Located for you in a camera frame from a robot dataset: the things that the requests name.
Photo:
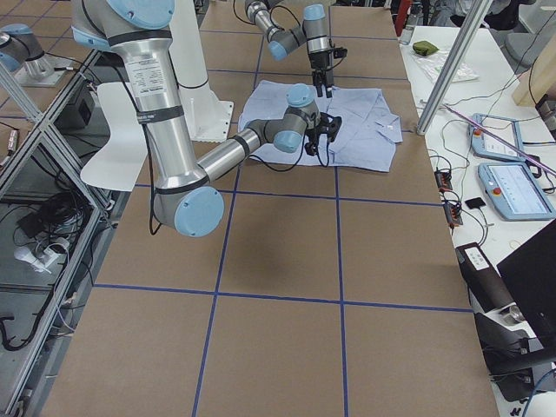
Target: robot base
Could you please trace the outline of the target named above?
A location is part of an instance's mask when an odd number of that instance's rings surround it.
[[[49,56],[48,59],[54,68],[69,67],[71,63],[73,63],[73,61],[66,58]],[[36,80],[35,78],[31,78],[27,73],[27,70],[22,67],[15,74],[15,78],[22,87],[56,87],[66,72],[68,72],[66,69],[58,71],[55,70],[54,74],[46,76],[42,80]]]
[[[208,85],[206,89],[180,89],[180,98],[192,141],[224,142],[228,138],[233,102],[218,100]]]

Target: metal pole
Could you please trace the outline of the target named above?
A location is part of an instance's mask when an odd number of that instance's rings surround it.
[[[461,60],[465,56],[469,45],[473,41],[475,33],[483,21],[483,18],[488,12],[493,0],[474,0],[471,10],[466,17],[466,20],[461,26],[460,33],[453,42],[450,55],[442,68],[442,71],[433,87],[433,91],[428,98],[427,106],[423,110],[423,114],[417,124],[417,133],[424,135],[428,127],[433,121],[434,115],[438,110],[444,96],[446,95],[453,76],[460,67]]]
[[[23,110],[23,113],[32,122],[38,122],[42,113],[33,100],[27,95],[25,90],[17,83],[16,79],[10,74],[8,69],[0,63],[0,86],[3,86],[12,100]]]

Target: black cable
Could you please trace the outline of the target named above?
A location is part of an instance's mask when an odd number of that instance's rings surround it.
[[[87,274],[89,274],[89,279],[90,279],[90,286],[94,287],[95,286],[95,279],[93,278],[93,273],[90,272],[90,266],[87,265],[87,263],[83,260],[81,260],[81,262],[79,262],[79,264],[83,265],[87,269]]]
[[[480,243],[479,246],[483,245],[483,244],[484,244],[483,241],[485,241],[485,240],[487,239],[487,234],[488,234],[487,229],[485,229],[485,226],[483,226],[483,223],[481,223],[480,220],[479,220],[477,217],[475,217],[474,215],[472,215],[470,212],[468,212],[468,211],[465,210],[465,209],[462,209],[461,211],[462,211],[463,213],[465,213],[466,215],[468,215],[469,217],[471,217],[473,220],[475,220],[475,221],[479,224],[479,226],[480,226],[480,231],[481,231],[481,233],[480,233],[480,240],[479,240],[479,243]]]
[[[44,316],[44,312],[49,306],[53,296],[54,296],[54,286],[51,286],[49,294],[46,297],[44,304],[41,306],[41,309],[36,314],[33,314],[35,316],[35,321],[33,322],[33,327],[29,335],[25,339],[21,339],[21,343],[19,345],[11,344],[11,342],[15,339],[16,336],[8,337],[8,333],[4,325],[5,321],[14,320],[14,316],[11,315],[11,316],[0,317],[0,335],[2,336],[2,346],[4,349],[6,349],[9,352],[16,352],[18,350],[25,348],[27,345],[31,343],[31,341],[35,337],[36,330],[38,329],[38,325]]]
[[[297,16],[294,14],[294,12],[290,9],[288,9],[286,6],[282,6],[282,5],[276,5],[275,7],[272,8],[272,10],[270,11],[270,21],[272,22],[272,24],[274,26],[276,26],[278,29],[280,29],[280,26],[278,24],[275,23],[274,20],[272,20],[272,12],[275,11],[276,9],[284,9],[287,10],[289,12],[290,15],[292,15],[292,17],[294,18],[295,22],[297,23],[298,26],[301,26],[301,22],[299,21],[299,19],[297,18]]]
[[[153,175],[153,156],[150,150],[150,142],[149,142],[149,130],[147,126],[144,124],[142,126],[142,131],[145,135],[145,143],[147,145],[147,157],[149,159],[149,179],[150,179],[150,213],[149,213],[149,232],[152,236],[158,233],[162,223],[158,222],[158,226],[153,228],[153,220],[155,219],[155,179]]]
[[[62,59],[68,59],[70,61],[75,61],[76,63],[80,63],[83,66],[83,71],[88,71],[92,74],[92,76],[94,78],[96,78],[96,80],[98,81],[99,84],[103,83],[103,80],[100,79],[100,77],[95,74],[95,72],[89,68],[89,65],[84,63],[83,61],[78,61],[75,58],[70,58],[69,56],[62,56],[62,55],[57,55],[57,54],[53,54],[52,52],[44,52],[46,55],[50,55],[50,56],[55,56],[56,58],[62,58]]]
[[[126,93],[128,93],[129,100],[131,100],[131,103],[133,104],[133,108],[135,109],[136,113],[140,113],[139,107],[137,106],[137,103],[133,98],[131,91],[129,91],[128,85],[126,84],[122,73],[115,65],[110,65],[110,66],[117,73],[118,78],[120,79],[120,82],[125,88]],[[150,142],[149,142],[150,132],[149,132],[149,128],[145,124],[142,124],[141,126],[142,126],[143,135],[145,137],[145,144],[147,145],[147,157],[149,160],[149,179],[150,179],[149,232],[151,235],[154,236],[156,235],[156,233],[158,233],[158,230],[160,230],[162,224],[159,222],[156,228],[153,227],[153,220],[155,219],[155,179],[153,173],[153,158],[152,158],[152,152],[150,150]]]
[[[10,129],[14,129],[14,130],[19,130],[19,129],[16,128],[15,126],[12,126],[11,124],[8,124],[8,123],[0,122],[0,124],[2,124],[3,126],[5,126],[6,128],[10,128]]]
[[[87,156],[94,155],[96,152],[98,152],[98,149],[97,150],[91,150],[90,152],[87,152],[86,154],[79,155],[78,158],[83,159],[83,158],[86,158]]]
[[[88,144],[89,146],[91,146],[91,147],[93,147],[93,148],[96,148],[96,149],[102,148],[102,146],[95,145],[93,142],[89,142],[89,141],[83,139],[82,137],[80,137],[80,136],[78,136],[78,135],[74,135],[74,134],[72,134],[72,133],[63,133],[63,135],[64,135],[64,136],[73,137],[73,138],[77,139],[79,142],[86,143],[86,144]]]
[[[436,169],[437,171],[444,171],[444,172],[448,172],[450,176],[452,176],[452,163],[450,162],[450,160],[448,158],[446,158],[445,156],[439,155],[438,152],[436,152],[436,155],[430,155],[429,158],[438,158],[436,161]],[[441,159],[443,161],[446,161],[448,164],[448,168],[443,168],[443,169],[439,169],[438,168],[438,160]]]
[[[234,3],[232,4],[232,9],[234,10],[234,16],[240,21],[240,22],[244,22],[246,24],[250,24],[251,26],[255,26],[254,23],[248,22],[247,20],[243,20],[242,18],[240,18],[237,14],[237,12],[235,11],[235,0]]]
[[[275,168],[275,167],[271,166],[268,162],[264,161],[262,158],[260,158],[260,157],[257,156],[257,155],[251,155],[250,158],[253,158],[253,159],[256,159],[256,160],[259,161],[259,162],[262,162],[262,164],[263,164],[265,167],[267,167],[268,169],[270,169],[270,170],[272,170],[272,171],[274,171],[274,172],[288,172],[288,171],[291,171],[292,169],[294,169],[294,168],[297,166],[297,164],[299,163],[299,161],[301,160],[301,158],[303,157],[303,150],[304,150],[303,144],[304,144],[304,143],[305,143],[305,137],[303,137],[303,140],[301,141],[301,146],[300,146],[301,152],[300,152],[300,154],[299,154],[299,157],[297,158],[297,161],[295,161],[293,165],[290,165],[289,167],[287,167],[287,168],[285,168],[285,169],[278,169],[278,168]]]

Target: blue tape line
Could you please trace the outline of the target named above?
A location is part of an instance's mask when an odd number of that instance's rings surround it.
[[[21,4],[23,4],[24,0],[19,0],[19,3],[16,4],[14,7],[11,8],[11,10],[8,11],[8,13],[6,13],[6,16],[11,15],[11,12],[14,11],[15,9],[17,9]]]
[[[402,310],[442,311],[442,312],[452,312],[452,313],[472,313],[473,312],[471,308],[414,306],[410,304],[390,304],[390,303],[383,303],[383,302],[344,301],[344,304],[346,304],[347,306],[396,308]]]
[[[234,191],[237,189],[237,184],[240,179],[241,167],[237,170],[237,174],[235,175],[235,184],[234,184]],[[195,402],[193,404],[193,410],[191,412],[192,417],[197,416],[197,409],[199,407],[199,399],[201,398],[201,390],[202,390],[202,378],[205,372],[205,365],[207,363],[207,356],[209,355],[209,343],[210,343],[210,335],[212,334],[212,327],[215,320],[215,312],[216,312],[216,303],[218,301],[218,290],[220,288],[220,281],[222,278],[222,271],[224,269],[224,261],[226,259],[226,251],[228,249],[228,238],[229,238],[229,231],[232,226],[232,217],[234,215],[234,206],[235,206],[235,194],[232,195],[232,202],[229,205],[229,213],[228,213],[228,224],[226,225],[226,234],[224,235],[224,243],[222,244],[222,255],[220,257],[220,265],[218,266],[218,276],[216,278],[216,285],[215,285],[215,294],[212,300],[212,307],[210,309],[210,317],[208,319],[208,327],[207,327],[207,335],[205,338],[205,344],[202,349],[202,360],[201,360],[201,368],[199,369],[199,378],[197,379],[197,389],[195,391]]]
[[[340,283],[340,327],[341,327],[341,370],[344,388],[344,417],[349,417],[348,392],[348,353],[346,348],[346,312],[344,308],[344,278],[341,259],[341,216],[340,216],[340,178],[338,168],[334,167],[334,189],[336,200],[336,241],[338,242],[338,281]]]
[[[95,288],[133,289],[136,291],[152,291],[157,293],[181,293],[181,294],[193,294],[193,295],[214,295],[215,294],[213,291],[203,291],[201,289],[145,287],[141,285],[123,285],[123,284],[95,283]]]

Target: wires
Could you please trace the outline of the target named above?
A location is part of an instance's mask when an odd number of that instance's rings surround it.
[[[533,400],[533,397],[537,393],[537,391],[539,391],[540,384],[542,384],[542,382],[546,378],[548,378],[548,376],[550,374],[556,374],[556,369],[551,369],[546,374],[542,375],[542,377],[539,379],[539,381],[535,384],[535,386],[533,388],[533,391],[531,392],[531,395],[529,395],[529,400],[527,400],[527,403],[525,404],[525,408],[523,409],[523,414],[521,415],[521,417],[526,417],[527,411],[529,410],[529,407],[531,406],[531,401]]]
[[[295,16],[295,14],[294,14],[294,12],[293,12],[292,10],[288,9],[286,6],[282,6],[282,5],[279,5],[279,4],[278,4],[278,5],[276,5],[275,7],[273,7],[273,8],[270,10],[270,21],[271,21],[272,24],[273,24],[274,26],[276,26],[278,29],[280,29],[280,30],[285,30],[285,29],[282,28],[278,23],[276,23],[276,22],[273,20],[273,18],[272,18],[272,14],[274,13],[274,11],[275,11],[276,9],[284,9],[284,10],[287,10],[288,13],[294,18],[294,20],[295,20],[295,22],[297,23],[297,25],[298,25],[298,26],[301,26],[301,22],[300,22],[299,19]]]
[[[294,169],[297,164],[299,163],[299,161],[301,160],[301,158],[303,157],[303,150],[304,150],[304,143],[305,143],[305,137],[303,138],[303,140],[301,141],[301,152],[299,153],[299,157],[297,158],[297,161],[294,162],[293,165],[290,165],[289,167],[285,168],[285,169],[278,169],[273,167],[272,165],[270,165],[268,162],[264,161],[261,157],[257,156],[257,155],[251,155],[250,158],[252,159],[256,159],[259,162],[262,162],[262,164],[267,167],[268,169],[274,171],[274,172],[288,172],[291,171],[292,169]]]
[[[552,20],[553,16],[556,14],[556,10],[553,11],[553,13],[551,14],[551,16],[549,16],[547,18],[547,20],[544,22],[544,24],[540,27],[539,31],[535,34],[535,37],[533,38],[533,41],[531,42],[531,44],[529,45],[529,47],[525,50],[525,52],[523,53],[523,55],[521,56],[521,59],[518,61],[517,65],[515,66],[515,68],[513,69],[513,73],[516,74],[516,72],[518,71],[518,69],[520,68],[521,63],[523,63],[523,60],[525,59],[525,56],[527,55],[527,52],[529,52],[529,50],[533,47],[533,45],[535,45],[535,42],[537,42],[537,39],[539,38],[540,33],[542,32],[542,30],[548,25],[548,23]],[[504,91],[505,89],[509,88],[513,83],[515,83],[515,81],[518,78],[514,78],[514,76],[512,76],[504,85],[504,87],[502,87],[502,91]],[[529,83],[529,93],[531,94],[531,98],[533,98],[533,94],[531,93],[531,84]],[[494,106],[498,103],[498,101],[501,99],[502,94],[500,92],[499,97],[494,101],[494,103],[491,105],[490,109],[488,110],[487,114],[490,115],[491,112],[493,111]]]
[[[2,124],[3,126],[5,126],[6,128],[10,128],[10,129],[13,129],[13,130],[19,130],[19,129],[16,128],[15,126],[12,126],[11,124],[8,124],[8,123],[0,122],[0,124]]]
[[[128,84],[126,84],[125,80],[123,79],[123,75],[120,72],[120,70],[115,66],[115,65],[110,65],[112,67],[112,69],[117,73],[118,78],[120,79],[120,82],[122,83],[123,87],[125,88],[126,93],[128,93],[128,97],[129,100],[131,100],[131,104],[133,104],[133,108],[135,109],[136,113],[140,113],[139,107],[137,106],[137,103],[135,101],[135,99],[133,98],[133,95],[131,94],[131,91],[129,91],[129,87]],[[143,135],[145,137],[145,143],[147,145],[147,157],[149,159],[149,179],[150,179],[150,205],[149,205],[149,232],[151,235],[156,235],[156,233],[158,233],[158,230],[160,230],[160,227],[162,226],[162,223],[158,223],[158,225],[156,226],[156,228],[153,226],[153,221],[155,220],[155,179],[154,179],[154,172],[153,172],[153,158],[152,158],[152,152],[151,152],[151,148],[150,148],[150,140],[149,140],[149,128],[147,127],[147,125],[142,124],[142,132]]]
[[[88,72],[90,72],[91,75],[93,76],[93,79],[96,78],[96,80],[98,81],[99,84],[102,84],[102,83],[103,83],[103,80],[101,80],[101,79],[99,78],[99,76],[98,76],[97,74],[95,74],[95,72],[94,72],[91,68],[89,68],[89,65],[88,65],[88,64],[86,64],[86,63],[84,63],[84,62],[82,62],[82,61],[78,61],[78,60],[76,60],[75,58],[70,58],[70,57],[68,57],[68,56],[62,56],[62,55],[53,54],[52,52],[45,52],[45,54],[46,54],[46,55],[50,55],[50,56],[55,56],[56,58],[68,59],[68,60],[70,60],[70,61],[74,61],[74,62],[76,62],[76,63],[80,63],[80,64],[83,66],[83,71],[88,71]]]
[[[244,22],[245,24],[250,24],[251,26],[255,26],[254,23],[248,22],[247,20],[243,20],[238,16],[237,11],[235,11],[235,0],[234,3],[232,4],[232,9],[234,10],[234,16],[237,18],[237,20],[239,20],[240,22]]]

